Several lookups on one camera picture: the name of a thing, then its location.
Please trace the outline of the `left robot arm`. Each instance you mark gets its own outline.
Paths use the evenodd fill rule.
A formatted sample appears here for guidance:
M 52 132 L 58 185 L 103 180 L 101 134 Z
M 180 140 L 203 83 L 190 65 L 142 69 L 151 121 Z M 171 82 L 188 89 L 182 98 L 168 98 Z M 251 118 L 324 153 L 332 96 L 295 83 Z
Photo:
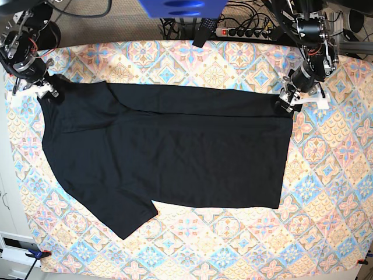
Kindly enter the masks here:
M 322 86 L 339 62 L 337 35 L 322 1 L 263 1 L 279 27 L 298 47 L 303 62 L 283 76 L 274 106 L 282 113 L 299 112 L 306 103 L 318 110 L 329 109 L 330 94 Z

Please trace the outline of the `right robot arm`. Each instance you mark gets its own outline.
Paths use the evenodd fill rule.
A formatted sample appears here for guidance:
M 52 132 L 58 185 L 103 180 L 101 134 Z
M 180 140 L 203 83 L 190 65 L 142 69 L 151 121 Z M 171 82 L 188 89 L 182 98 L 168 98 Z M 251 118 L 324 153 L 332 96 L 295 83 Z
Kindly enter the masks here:
M 108 1 L 102 13 L 79 15 L 57 8 L 53 1 L 1 1 L 1 16 L 12 15 L 1 29 L 1 66 L 16 79 L 12 100 L 22 82 L 26 83 L 21 91 L 24 95 L 36 95 L 39 99 L 60 96 L 48 73 L 53 60 L 43 60 L 61 42 L 61 31 L 51 20 L 54 11 L 73 18 L 98 19 L 105 17 L 111 8 L 112 1 Z

